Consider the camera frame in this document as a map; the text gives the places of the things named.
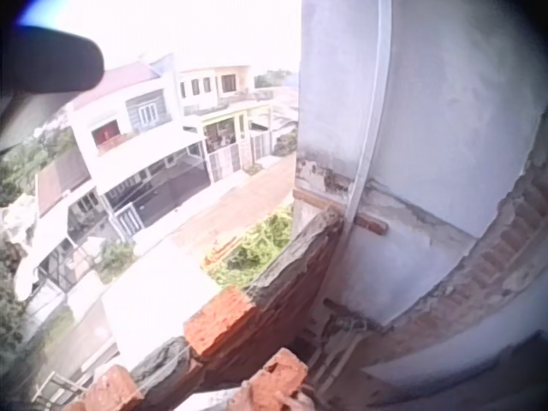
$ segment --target pavement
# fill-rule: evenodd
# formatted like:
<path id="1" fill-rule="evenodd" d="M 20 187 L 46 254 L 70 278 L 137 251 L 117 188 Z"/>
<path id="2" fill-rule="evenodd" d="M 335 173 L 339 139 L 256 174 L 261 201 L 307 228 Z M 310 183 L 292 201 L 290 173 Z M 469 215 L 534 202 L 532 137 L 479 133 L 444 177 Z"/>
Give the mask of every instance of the pavement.
<path id="1" fill-rule="evenodd" d="M 242 235 L 290 198 L 295 155 L 265 165 L 184 218 L 178 229 L 172 225 L 175 231 L 142 255 L 60 342 L 39 380 L 51 370 L 72 376 L 112 337 L 123 365 L 131 369 L 161 343 L 180 336 L 186 319 L 219 290 L 200 269 L 215 240 Z"/>
<path id="2" fill-rule="evenodd" d="M 225 194 L 213 207 L 188 219 L 168 237 L 201 261 L 215 240 L 242 235 L 267 217 L 290 195 L 295 185 L 295 154 L 282 158 Z"/>

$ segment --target rooftop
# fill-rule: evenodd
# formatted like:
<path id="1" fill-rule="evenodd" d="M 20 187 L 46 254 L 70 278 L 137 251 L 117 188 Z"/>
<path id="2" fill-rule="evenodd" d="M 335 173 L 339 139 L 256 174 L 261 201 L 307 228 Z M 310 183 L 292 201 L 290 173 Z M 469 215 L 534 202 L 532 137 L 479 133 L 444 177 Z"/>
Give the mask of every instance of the rooftop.
<path id="1" fill-rule="evenodd" d="M 72 101 L 75 110 L 123 88 L 159 78 L 147 64 L 136 62 L 104 72 L 99 84 Z"/>
<path id="2" fill-rule="evenodd" d="M 67 150 L 61 157 L 46 165 L 37 177 L 39 216 L 43 217 L 63 198 L 90 179 L 78 147 Z"/>

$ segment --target balcony railing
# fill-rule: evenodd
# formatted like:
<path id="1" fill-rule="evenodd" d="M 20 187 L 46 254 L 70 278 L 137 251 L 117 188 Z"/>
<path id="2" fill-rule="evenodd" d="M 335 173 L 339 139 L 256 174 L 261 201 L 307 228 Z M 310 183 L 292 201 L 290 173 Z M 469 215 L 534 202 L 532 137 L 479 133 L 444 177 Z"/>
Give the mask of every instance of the balcony railing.
<path id="1" fill-rule="evenodd" d="M 115 137 L 112 137 L 111 139 L 107 140 L 106 142 L 98 145 L 99 150 L 99 156 L 102 156 L 106 152 L 109 152 L 113 148 L 118 147 L 119 145 L 125 143 L 128 140 L 133 139 L 136 135 L 139 135 L 136 131 L 131 131 L 129 133 L 119 134 Z"/>
<path id="2" fill-rule="evenodd" d="M 255 92 L 244 92 L 242 94 L 235 94 L 234 96 L 221 97 L 218 100 L 218 104 L 215 107 L 209 109 L 200 109 L 198 104 L 188 105 L 184 108 L 185 116 L 204 116 L 206 114 L 214 113 L 216 111 L 226 110 L 231 104 L 240 103 L 242 101 L 263 101 L 272 100 L 274 93 L 272 90 L 257 90 Z"/>

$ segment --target brick wall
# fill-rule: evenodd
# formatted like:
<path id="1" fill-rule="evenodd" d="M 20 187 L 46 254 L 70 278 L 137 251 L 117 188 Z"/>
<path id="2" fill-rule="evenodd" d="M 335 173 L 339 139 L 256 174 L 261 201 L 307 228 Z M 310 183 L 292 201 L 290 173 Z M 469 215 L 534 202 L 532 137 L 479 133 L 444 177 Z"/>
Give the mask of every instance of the brick wall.
<path id="1" fill-rule="evenodd" d="M 388 332 L 365 340 L 349 363 L 370 366 L 440 343 L 494 314 L 531 284 L 534 275 L 515 268 L 548 219 L 545 135 L 541 128 L 524 174 L 469 255 Z"/>
<path id="2" fill-rule="evenodd" d="M 342 227 L 335 212 L 320 213 L 245 291 L 224 289 L 182 325 L 184 337 L 130 374 L 111 368 L 67 409 L 167 410 L 250 378 L 306 323 Z"/>

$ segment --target green vegetation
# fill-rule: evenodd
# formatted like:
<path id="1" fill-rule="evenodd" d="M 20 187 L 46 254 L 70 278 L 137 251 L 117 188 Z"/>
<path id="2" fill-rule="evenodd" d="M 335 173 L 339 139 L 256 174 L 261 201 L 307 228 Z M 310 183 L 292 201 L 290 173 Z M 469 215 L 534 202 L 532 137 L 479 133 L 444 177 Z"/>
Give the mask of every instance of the green vegetation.
<path id="1" fill-rule="evenodd" d="M 15 246 L 0 238 L 0 372 L 10 365 L 23 341 L 20 331 L 26 307 L 15 297 L 13 283 L 20 260 Z"/>
<path id="2" fill-rule="evenodd" d="M 28 137 L 0 159 L 0 207 L 9 205 L 22 193 L 34 195 L 36 173 L 76 146 L 72 128 L 62 125 L 64 116 L 64 112 L 58 113 L 41 128 L 40 134 Z"/>
<path id="3" fill-rule="evenodd" d="M 268 70 L 265 74 L 255 77 L 255 87 L 279 87 L 290 74 L 292 73 L 288 70 Z"/>
<path id="4" fill-rule="evenodd" d="M 74 315 L 69 306 L 63 310 L 48 324 L 44 335 L 44 350 L 51 352 L 69 333 L 74 325 Z"/>
<path id="5" fill-rule="evenodd" d="M 247 286 L 289 244 L 292 222 L 290 206 L 274 211 L 252 227 L 232 255 L 208 274 L 222 287 Z"/>
<path id="6" fill-rule="evenodd" d="M 104 284 L 111 283 L 135 261 L 134 245 L 130 242 L 108 243 L 102 252 L 98 267 L 99 278 Z"/>
<path id="7" fill-rule="evenodd" d="M 244 170 L 245 173 L 249 174 L 250 176 L 254 176 L 257 173 L 259 173 L 264 167 L 258 163 L 255 163 L 253 165 L 250 165 L 249 167 L 246 167 Z"/>
<path id="8" fill-rule="evenodd" d="M 297 149 L 297 134 L 298 130 L 295 129 L 277 139 L 272 154 L 277 157 L 285 157 L 294 152 Z"/>

